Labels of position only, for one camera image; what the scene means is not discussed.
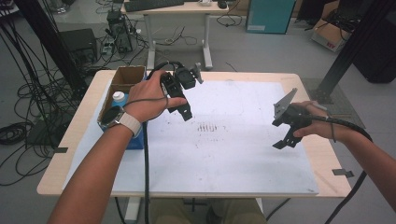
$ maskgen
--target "watch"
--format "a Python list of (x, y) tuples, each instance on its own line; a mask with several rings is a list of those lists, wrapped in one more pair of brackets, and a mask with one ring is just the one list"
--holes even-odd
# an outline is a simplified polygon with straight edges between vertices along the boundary
[(129, 128), (134, 133), (134, 136), (137, 136), (141, 126), (139, 120), (127, 114), (122, 106), (115, 105), (102, 116), (99, 125), (103, 130), (106, 130), (117, 124), (122, 124)]

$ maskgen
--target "keyboard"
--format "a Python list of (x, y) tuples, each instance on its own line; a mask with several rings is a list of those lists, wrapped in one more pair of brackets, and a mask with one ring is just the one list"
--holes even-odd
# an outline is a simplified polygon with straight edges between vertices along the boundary
[(131, 0), (130, 2), (124, 2), (127, 12), (182, 5), (184, 5), (184, 0)]

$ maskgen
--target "forearm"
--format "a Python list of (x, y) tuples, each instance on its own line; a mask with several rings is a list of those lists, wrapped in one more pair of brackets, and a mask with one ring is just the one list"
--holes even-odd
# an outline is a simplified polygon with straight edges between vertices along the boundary
[(122, 155), (132, 137), (123, 125), (107, 130), (77, 168), (49, 223), (100, 223)]
[(356, 132), (341, 140), (396, 211), (396, 160)]

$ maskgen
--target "table leg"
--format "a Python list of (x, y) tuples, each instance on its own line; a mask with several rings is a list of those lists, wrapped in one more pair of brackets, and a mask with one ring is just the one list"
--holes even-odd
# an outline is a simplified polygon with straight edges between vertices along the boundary
[(137, 215), (139, 214), (140, 198), (130, 197), (128, 201), (128, 207), (125, 213), (126, 223), (136, 223)]
[(155, 41), (152, 40), (151, 36), (151, 21), (149, 15), (144, 15), (147, 36), (148, 36), (148, 66), (146, 69), (151, 70), (154, 68), (155, 61)]
[(205, 67), (206, 69), (212, 69), (212, 58), (210, 56), (210, 49), (209, 49), (209, 14), (205, 14), (205, 39), (203, 42), (204, 48), (204, 58), (205, 58)]

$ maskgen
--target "gray concrete floor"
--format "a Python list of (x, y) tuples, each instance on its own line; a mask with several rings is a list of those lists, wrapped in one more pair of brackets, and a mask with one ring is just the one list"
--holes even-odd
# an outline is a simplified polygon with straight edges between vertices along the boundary
[[(35, 34), (21, 16), (14, 16), (17, 30), (31, 45), (37, 54), (42, 55)], [(239, 26), (224, 27), (211, 20), (210, 47), (213, 60), (212, 71), (232, 72), (272, 72), (295, 73), (300, 77), (323, 78), (334, 59), (333, 53), (310, 39), (312, 31), (305, 31), (307, 26), (303, 23), (290, 23), (286, 35), (248, 34), (245, 32), (244, 21)], [(91, 27), (95, 36), (104, 36), (103, 24), (59, 24), (61, 30), (73, 30)], [(138, 26), (145, 33), (143, 22)], [(173, 36), (175, 28), (163, 28), (156, 38)], [(186, 27), (184, 36), (193, 36), (200, 39), (202, 29)], [(0, 127), (21, 121), (14, 113), (14, 105), (19, 99), (18, 88), (25, 84), (22, 74), (14, 63), (3, 41), (0, 42)], [(133, 64), (144, 64), (147, 51), (133, 61)], [(187, 46), (183, 40), (177, 41), (173, 47), (159, 48), (157, 63), (166, 60), (181, 61), (190, 66), (195, 62), (204, 64), (201, 49), (197, 46)], [(110, 63), (107, 67), (115, 69), (122, 63)], [(396, 157), (394, 139), (396, 139), (396, 126), (394, 125), (396, 111), (396, 82), (389, 84), (372, 84), (367, 82), (355, 66), (351, 66), (339, 82), (349, 102), (353, 105), (366, 131), (374, 141), (386, 150), (391, 156)], [(23, 101), (17, 106), (17, 111), (26, 113), (28, 102)], [(348, 150), (341, 144), (332, 143), (336, 155), (342, 166), (351, 170), (355, 175), (361, 172), (361, 167), (353, 159)], [(16, 146), (1, 146), (0, 160), (3, 161), (14, 152), (21, 144)], [(5, 184), (19, 178), (15, 172), (14, 156), (7, 163), (0, 166), (0, 183)], [(22, 157), (20, 169), (28, 171), (39, 162), (39, 159), (30, 150)], [(43, 173), (28, 176), (10, 187), (0, 187), (0, 218), (1, 223), (44, 223), (50, 215), (57, 197), (40, 196), (36, 187)], [(354, 185), (357, 177), (348, 179)], [(263, 199), (264, 214), (275, 208), (283, 199)], [(270, 220), (269, 223), (324, 223), (327, 217), (341, 199), (291, 199)], [(122, 209), (125, 210), (126, 200), (121, 200)], [(194, 213), (200, 223), (204, 220), (199, 217), (205, 215), (205, 207), (198, 206)], [(367, 178), (356, 196), (348, 203), (333, 223), (395, 223), (396, 215), (384, 198), (379, 193), (370, 178)], [(109, 205), (103, 223), (119, 223), (117, 208), (113, 199)]]

